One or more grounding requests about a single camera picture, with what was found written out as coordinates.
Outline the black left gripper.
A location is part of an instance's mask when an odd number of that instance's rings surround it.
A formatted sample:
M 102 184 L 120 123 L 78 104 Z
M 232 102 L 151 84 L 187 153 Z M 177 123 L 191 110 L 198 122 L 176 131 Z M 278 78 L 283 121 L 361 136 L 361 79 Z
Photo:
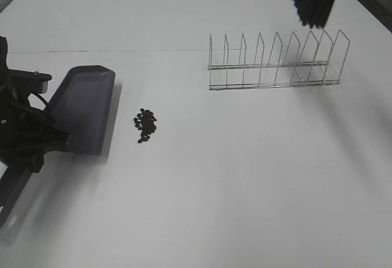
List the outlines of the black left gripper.
M 67 132 L 55 128 L 49 103 L 42 94 L 18 94 L 7 66 L 8 43 L 1 37 L 1 161 L 22 164 L 38 173 L 51 147 L 63 147 Z

